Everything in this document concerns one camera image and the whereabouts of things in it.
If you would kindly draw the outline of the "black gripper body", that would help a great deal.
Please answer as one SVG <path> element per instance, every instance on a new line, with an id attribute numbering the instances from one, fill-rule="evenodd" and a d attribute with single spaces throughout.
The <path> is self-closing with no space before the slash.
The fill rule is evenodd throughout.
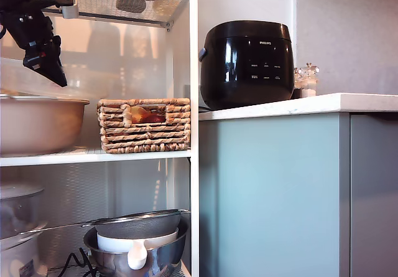
<path id="1" fill-rule="evenodd" d="M 41 10 L 30 12 L 1 11 L 1 24 L 25 53 L 25 59 L 53 59 L 53 27 Z"/>

